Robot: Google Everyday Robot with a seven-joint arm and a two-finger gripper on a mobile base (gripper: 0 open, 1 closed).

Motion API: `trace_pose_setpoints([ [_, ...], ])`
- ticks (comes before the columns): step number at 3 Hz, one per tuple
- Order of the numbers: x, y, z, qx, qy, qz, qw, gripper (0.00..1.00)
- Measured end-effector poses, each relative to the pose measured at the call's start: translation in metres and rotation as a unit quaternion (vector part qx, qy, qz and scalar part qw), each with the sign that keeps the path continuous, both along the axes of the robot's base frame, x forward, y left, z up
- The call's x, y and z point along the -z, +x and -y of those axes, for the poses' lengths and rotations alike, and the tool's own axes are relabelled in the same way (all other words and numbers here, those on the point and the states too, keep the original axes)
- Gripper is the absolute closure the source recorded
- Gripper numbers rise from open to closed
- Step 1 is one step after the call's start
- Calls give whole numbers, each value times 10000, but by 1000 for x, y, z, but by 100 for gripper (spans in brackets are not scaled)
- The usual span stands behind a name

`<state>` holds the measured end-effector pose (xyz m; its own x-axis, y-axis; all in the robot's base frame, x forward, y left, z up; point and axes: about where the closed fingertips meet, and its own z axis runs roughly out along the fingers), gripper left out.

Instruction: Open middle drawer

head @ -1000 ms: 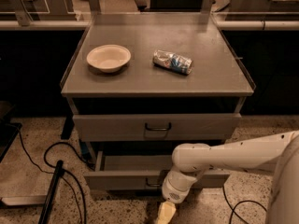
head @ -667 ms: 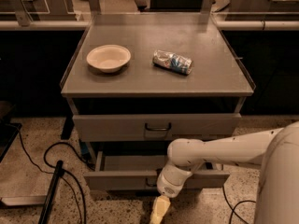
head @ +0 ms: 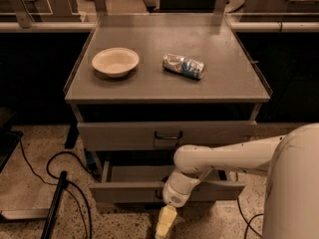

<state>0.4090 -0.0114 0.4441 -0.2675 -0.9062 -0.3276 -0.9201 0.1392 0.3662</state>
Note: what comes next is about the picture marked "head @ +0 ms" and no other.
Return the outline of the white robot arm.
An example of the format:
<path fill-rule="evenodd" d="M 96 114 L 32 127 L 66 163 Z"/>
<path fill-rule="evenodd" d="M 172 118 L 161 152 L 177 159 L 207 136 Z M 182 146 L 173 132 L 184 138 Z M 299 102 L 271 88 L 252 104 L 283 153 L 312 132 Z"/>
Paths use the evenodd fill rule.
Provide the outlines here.
<path fill-rule="evenodd" d="M 263 239 L 319 239 L 319 124 L 222 147 L 184 145 L 173 156 L 156 239 L 164 239 L 192 190 L 214 170 L 265 175 Z"/>

